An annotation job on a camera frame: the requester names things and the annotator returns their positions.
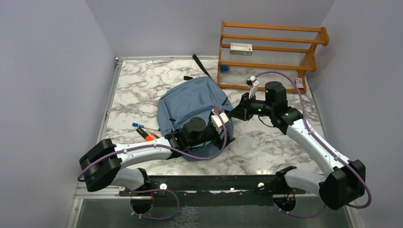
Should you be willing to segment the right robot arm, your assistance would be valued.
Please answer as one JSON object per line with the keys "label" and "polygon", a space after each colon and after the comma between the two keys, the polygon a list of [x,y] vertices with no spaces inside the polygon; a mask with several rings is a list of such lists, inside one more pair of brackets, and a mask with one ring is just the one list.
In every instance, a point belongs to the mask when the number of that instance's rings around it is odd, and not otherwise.
{"label": "right robot arm", "polygon": [[318,165],[322,174],[307,173],[297,168],[279,171],[274,187],[280,193],[292,188],[318,195],[324,204],[337,210],[365,194],[365,165],[337,152],[304,119],[303,114],[288,105],[285,87],[280,82],[265,84],[265,100],[257,100],[249,92],[228,116],[243,121],[253,116],[267,116],[273,127],[294,140]]}

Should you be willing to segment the blue student backpack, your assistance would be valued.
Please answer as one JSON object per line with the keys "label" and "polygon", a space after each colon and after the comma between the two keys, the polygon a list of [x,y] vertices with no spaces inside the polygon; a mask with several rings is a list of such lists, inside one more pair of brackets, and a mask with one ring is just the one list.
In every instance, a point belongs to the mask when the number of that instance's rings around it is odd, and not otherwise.
{"label": "blue student backpack", "polygon": [[[175,130],[181,129],[184,124],[193,117],[200,117],[206,123],[211,121],[213,108],[218,108],[226,114],[233,109],[228,96],[211,78],[196,55],[193,60],[203,71],[204,76],[184,77],[184,82],[167,91],[159,100],[157,122],[160,131],[165,139],[165,135]],[[228,126],[223,126],[222,136],[227,136],[227,132],[233,135],[233,122],[229,118]],[[171,157],[176,158],[186,156],[190,161],[209,160],[218,157],[227,146],[227,139],[224,139],[224,145],[217,148],[210,143],[198,145],[189,151],[181,151],[171,147]]]}

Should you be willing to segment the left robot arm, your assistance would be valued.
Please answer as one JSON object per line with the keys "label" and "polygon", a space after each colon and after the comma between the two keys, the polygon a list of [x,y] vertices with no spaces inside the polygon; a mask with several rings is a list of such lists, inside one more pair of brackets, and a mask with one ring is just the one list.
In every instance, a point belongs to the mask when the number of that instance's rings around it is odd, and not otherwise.
{"label": "left robot arm", "polygon": [[89,192],[112,185],[144,195],[149,190],[146,171],[130,170],[129,166],[182,156],[201,161],[216,158],[235,140],[229,126],[224,114],[214,114],[208,123],[200,117],[191,118],[181,129],[156,140],[122,145],[103,139],[79,159],[77,181],[85,183]]}

